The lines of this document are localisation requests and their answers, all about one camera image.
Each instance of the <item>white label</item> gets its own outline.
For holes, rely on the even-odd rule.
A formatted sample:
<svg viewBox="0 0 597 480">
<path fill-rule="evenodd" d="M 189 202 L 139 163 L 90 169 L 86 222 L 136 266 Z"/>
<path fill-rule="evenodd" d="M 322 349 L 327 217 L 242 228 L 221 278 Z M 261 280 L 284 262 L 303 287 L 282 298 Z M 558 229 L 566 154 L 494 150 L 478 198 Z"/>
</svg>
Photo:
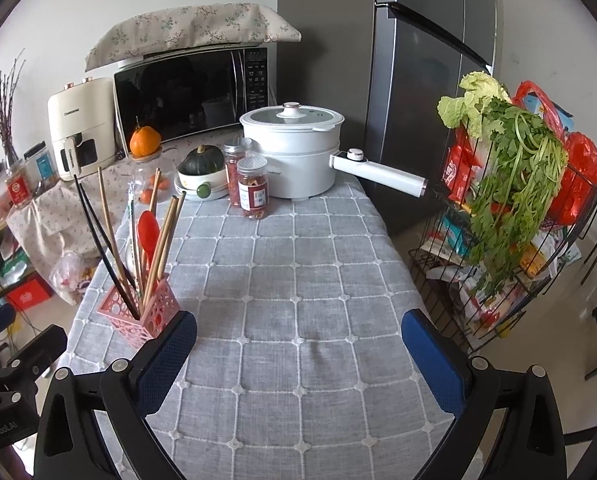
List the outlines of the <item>white label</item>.
<svg viewBox="0 0 597 480">
<path fill-rule="evenodd" d="M 246 211 L 253 211 L 267 205 L 267 183 L 245 186 L 239 182 L 238 192 L 241 197 L 241 207 Z"/>
</svg>

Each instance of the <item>cardboard box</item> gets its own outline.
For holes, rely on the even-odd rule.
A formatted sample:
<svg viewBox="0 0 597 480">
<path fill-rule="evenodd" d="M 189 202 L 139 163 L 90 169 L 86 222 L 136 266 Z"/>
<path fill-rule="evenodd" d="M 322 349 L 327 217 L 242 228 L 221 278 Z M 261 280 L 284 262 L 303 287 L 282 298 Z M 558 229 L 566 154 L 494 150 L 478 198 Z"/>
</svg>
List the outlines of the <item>cardboard box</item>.
<svg viewBox="0 0 597 480">
<path fill-rule="evenodd" d="M 17 310 L 26 310 L 48 300 L 53 294 L 52 288 L 38 274 L 35 274 L 5 297 Z"/>
</svg>

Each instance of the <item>microwave oven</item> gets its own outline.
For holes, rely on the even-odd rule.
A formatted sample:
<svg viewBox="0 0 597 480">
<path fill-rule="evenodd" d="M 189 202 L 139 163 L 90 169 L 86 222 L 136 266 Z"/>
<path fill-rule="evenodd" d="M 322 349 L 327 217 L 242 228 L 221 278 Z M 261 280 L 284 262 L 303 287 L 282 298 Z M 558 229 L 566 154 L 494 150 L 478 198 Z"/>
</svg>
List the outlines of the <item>microwave oven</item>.
<svg viewBox="0 0 597 480">
<path fill-rule="evenodd" d="M 152 126 L 162 142 L 238 124 L 245 112 L 268 106 L 267 49 L 214 47 L 146 57 L 115 73 L 114 99 L 126 150 L 137 124 Z"/>
</svg>

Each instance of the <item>red plastic bag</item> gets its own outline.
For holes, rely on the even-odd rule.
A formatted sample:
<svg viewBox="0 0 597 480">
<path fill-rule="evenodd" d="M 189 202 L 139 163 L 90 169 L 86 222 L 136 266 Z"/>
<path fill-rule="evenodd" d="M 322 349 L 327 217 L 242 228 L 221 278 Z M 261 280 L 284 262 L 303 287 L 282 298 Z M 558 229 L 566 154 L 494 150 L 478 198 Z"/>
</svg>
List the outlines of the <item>red plastic bag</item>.
<svg viewBox="0 0 597 480">
<path fill-rule="evenodd" d="M 567 137 L 565 149 L 569 154 L 568 167 L 548 215 L 558 225 L 573 225 L 591 193 L 591 184 L 585 178 L 597 184 L 597 147 L 588 136 L 574 132 Z"/>
<path fill-rule="evenodd" d="M 472 180 L 473 166 L 480 166 L 473 154 L 467 131 L 461 124 L 456 130 L 456 144 L 449 149 L 443 182 L 451 191 L 449 199 L 463 203 L 465 192 Z"/>
<path fill-rule="evenodd" d="M 531 92 L 536 94 L 536 97 L 538 97 L 539 101 L 543 105 L 543 108 L 545 109 L 543 112 L 543 120 L 545 121 L 545 124 L 547 124 L 547 127 L 553 131 L 554 135 L 560 140 L 560 142 L 565 143 L 563 123 L 561 122 L 561 118 L 558 116 L 558 110 L 556 109 L 556 106 L 553 105 L 552 100 L 547 97 L 547 94 L 543 92 L 543 90 L 537 84 L 532 83 L 531 81 L 523 81 L 518 86 L 516 95 L 511 100 L 512 104 L 518 108 L 523 108 L 524 110 L 525 104 L 523 102 L 523 98 Z"/>
</svg>

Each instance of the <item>microwave control panel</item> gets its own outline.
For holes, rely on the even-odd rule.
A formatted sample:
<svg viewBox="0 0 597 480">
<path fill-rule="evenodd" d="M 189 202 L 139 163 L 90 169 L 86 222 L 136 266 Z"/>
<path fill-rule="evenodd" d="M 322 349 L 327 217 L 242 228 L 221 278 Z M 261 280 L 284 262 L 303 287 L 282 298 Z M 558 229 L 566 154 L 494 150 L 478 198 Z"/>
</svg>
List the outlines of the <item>microwave control panel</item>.
<svg viewBox="0 0 597 480">
<path fill-rule="evenodd" d="M 247 112 L 268 106 L 267 49 L 245 49 L 245 108 Z"/>
</svg>

